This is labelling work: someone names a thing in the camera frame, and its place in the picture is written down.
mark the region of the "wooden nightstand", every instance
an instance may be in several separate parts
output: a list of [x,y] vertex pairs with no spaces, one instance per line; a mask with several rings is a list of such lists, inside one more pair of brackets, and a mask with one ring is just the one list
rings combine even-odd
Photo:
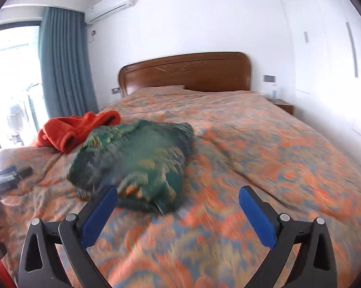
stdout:
[[290,115],[294,115],[294,106],[289,104],[288,102],[285,102],[283,99],[277,99],[277,100],[269,100],[274,105],[277,105],[279,108],[282,108],[284,111],[288,112]]

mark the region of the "glass door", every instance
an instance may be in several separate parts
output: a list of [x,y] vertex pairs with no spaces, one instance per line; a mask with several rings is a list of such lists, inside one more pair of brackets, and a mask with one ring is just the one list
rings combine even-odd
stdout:
[[48,120],[38,40],[38,22],[0,27],[0,148],[27,146]]

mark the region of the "bedspread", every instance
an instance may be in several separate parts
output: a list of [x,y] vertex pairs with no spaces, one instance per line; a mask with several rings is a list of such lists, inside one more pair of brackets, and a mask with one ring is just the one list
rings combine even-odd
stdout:
[[[312,128],[244,91],[141,90],[111,109],[122,123],[188,122],[195,133],[180,209],[162,216],[116,208],[88,248],[113,287],[193,287],[205,274],[216,287],[243,288],[268,253],[239,206],[239,189],[248,184],[278,213],[326,220],[339,287],[360,272],[361,175]],[[3,199],[12,226],[4,263],[14,278],[32,218],[61,220],[85,204],[65,177],[76,153],[26,147],[0,154],[0,167],[15,163],[35,171]],[[287,279],[297,252],[295,245],[276,287]]]

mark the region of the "blue-gray curtain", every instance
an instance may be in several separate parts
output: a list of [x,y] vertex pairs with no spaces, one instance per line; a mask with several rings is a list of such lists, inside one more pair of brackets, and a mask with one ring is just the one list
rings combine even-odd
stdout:
[[46,7],[39,33],[39,59],[50,118],[98,112],[83,13]]

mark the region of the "pillow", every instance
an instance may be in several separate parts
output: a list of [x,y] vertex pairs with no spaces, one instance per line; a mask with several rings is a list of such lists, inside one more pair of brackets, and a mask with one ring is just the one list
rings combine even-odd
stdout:
[[176,93],[181,90],[184,90],[184,85],[166,85],[163,87],[142,87],[140,89],[135,90],[129,96],[135,94],[156,94],[156,93]]
[[99,127],[88,136],[67,179],[89,193],[116,186],[117,207],[166,214],[181,203],[183,171],[192,146],[193,128],[188,123],[141,120]]

